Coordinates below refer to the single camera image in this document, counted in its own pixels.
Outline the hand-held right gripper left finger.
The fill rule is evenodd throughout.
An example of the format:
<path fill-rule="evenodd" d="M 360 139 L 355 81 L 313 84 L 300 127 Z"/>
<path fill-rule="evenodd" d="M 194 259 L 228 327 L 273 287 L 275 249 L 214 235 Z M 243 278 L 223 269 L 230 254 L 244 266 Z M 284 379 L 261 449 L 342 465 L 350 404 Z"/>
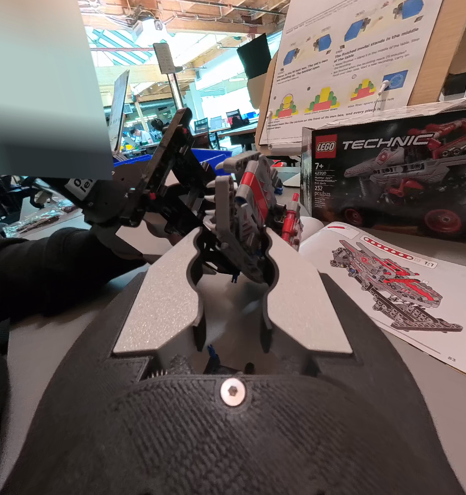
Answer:
<path fill-rule="evenodd" d="M 203 260 L 195 228 L 147 271 L 114 354 L 192 354 L 206 340 L 205 312 L 197 284 Z"/>

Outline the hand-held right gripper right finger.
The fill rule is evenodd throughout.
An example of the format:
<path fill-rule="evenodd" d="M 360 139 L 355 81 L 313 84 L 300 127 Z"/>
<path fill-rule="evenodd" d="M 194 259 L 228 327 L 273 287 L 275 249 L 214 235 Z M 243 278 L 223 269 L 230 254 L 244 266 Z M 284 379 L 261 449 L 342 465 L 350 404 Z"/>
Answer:
<path fill-rule="evenodd" d="M 352 354 L 316 267 L 271 228 L 262 238 L 261 347 L 264 353 Z"/>

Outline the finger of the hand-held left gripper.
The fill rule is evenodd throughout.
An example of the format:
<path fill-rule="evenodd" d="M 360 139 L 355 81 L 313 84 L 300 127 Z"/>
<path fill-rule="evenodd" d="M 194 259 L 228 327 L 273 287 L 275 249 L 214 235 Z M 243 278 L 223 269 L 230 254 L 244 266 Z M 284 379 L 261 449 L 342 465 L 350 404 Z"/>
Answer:
<path fill-rule="evenodd" d="M 116 236 L 153 264 L 179 242 L 179 234 L 169 233 L 166 220 L 142 220 L 138 227 L 121 226 Z"/>

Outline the grey black toy brick model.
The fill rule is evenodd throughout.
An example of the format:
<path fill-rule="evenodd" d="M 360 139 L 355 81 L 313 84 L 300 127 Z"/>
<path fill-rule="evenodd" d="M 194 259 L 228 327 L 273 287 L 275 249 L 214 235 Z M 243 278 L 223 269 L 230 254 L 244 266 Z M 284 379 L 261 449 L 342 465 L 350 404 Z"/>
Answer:
<path fill-rule="evenodd" d="M 279 204 L 278 173 L 260 152 L 244 152 L 218 165 L 200 162 L 192 151 L 192 112 L 177 111 L 136 184 L 126 193 L 119 219 L 136 227 L 146 213 L 160 214 L 167 234 L 184 237 L 200 228 L 203 262 L 221 273 L 266 283 L 267 229 L 296 251 L 302 225 L 297 196 Z"/>

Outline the clear plastic bag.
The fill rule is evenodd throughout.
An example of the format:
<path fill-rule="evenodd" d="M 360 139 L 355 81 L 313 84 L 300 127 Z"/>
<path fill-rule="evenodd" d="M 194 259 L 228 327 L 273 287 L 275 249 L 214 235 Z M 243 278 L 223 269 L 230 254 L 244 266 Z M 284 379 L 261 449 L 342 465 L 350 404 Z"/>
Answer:
<path fill-rule="evenodd" d="M 3 234 L 6 238 L 21 238 L 31 232 L 65 221 L 70 214 L 78 213 L 80 211 L 80 208 L 71 203 L 62 204 L 61 207 L 56 207 L 51 210 L 40 210 L 37 213 L 27 216 L 23 220 L 5 226 L 3 228 Z"/>

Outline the white standing board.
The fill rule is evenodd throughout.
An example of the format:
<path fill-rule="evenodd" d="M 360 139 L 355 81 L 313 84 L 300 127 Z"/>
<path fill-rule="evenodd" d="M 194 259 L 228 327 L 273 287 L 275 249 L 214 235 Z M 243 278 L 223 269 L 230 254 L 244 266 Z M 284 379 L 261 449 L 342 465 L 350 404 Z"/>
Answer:
<path fill-rule="evenodd" d="M 118 154 L 121 146 L 121 136 L 124 123 L 124 106 L 130 71 L 124 71 L 114 83 L 113 100 L 109 116 L 108 135 L 111 152 Z"/>

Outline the white instruction booklet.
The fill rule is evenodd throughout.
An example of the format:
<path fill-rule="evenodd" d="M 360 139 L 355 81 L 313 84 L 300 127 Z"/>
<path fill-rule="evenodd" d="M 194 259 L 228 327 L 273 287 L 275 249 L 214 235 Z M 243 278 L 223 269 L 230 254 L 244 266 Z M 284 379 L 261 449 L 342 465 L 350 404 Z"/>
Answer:
<path fill-rule="evenodd" d="M 299 253 L 376 325 L 466 374 L 466 267 L 303 216 Z"/>

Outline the blue storage bin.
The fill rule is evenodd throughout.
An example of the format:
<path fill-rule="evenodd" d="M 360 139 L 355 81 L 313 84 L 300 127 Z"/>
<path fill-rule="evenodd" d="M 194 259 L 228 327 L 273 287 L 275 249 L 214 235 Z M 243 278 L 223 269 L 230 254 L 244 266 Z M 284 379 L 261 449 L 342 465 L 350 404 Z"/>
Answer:
<path fill-rule="evenodd" d="M 206 150 L 206 149 L 198 149 L 198 148 L 193 148 L 192 151 L 199 162 L 204 162 L 204 161 L 208 162 L 209 165 L 214 169 L 215 174 L 217 176 L 229 175 L 229 173 L 227 173 L 222 167 L 220 167 L 220 164 L 223 163 L 227 158 L 230 158 L 232 156 L 231 151 Z M 151 158 L 152 158 L 151 154 L 144 154 L 121 162 L 115 161 L 114 167 L 116 168 L 122 164 L 144 162 L 150 160 Z"/>

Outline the grey panel on black stand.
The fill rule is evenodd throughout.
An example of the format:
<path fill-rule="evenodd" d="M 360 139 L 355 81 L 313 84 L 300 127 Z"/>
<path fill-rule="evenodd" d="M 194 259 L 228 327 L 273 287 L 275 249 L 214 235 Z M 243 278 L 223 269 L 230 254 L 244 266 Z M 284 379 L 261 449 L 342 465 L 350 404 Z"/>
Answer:
<path fill-rule="evenodd" d="M 170 47 L 166 42 L 154 43 L 152 46 L 158 61 L 158 66 L 161 74 L 165 75 L 168 79 L 174 105 L 177 110 L 181 110 L 185 106 L 182 101 L 180 85 L 177 78 L 177 73 L 180 71 L 180 69 L 177 69 L 175 67 Z"/>

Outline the black toy set box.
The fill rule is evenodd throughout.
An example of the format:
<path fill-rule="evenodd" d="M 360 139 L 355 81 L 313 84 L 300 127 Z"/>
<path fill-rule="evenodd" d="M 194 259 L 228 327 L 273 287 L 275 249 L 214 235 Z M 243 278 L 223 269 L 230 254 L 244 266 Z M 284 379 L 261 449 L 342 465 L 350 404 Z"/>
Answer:
<path fill-rule="evenodd" d="M 302 131 L 313 218 L 466 243 L 466 103 L 429 115 Z"/>

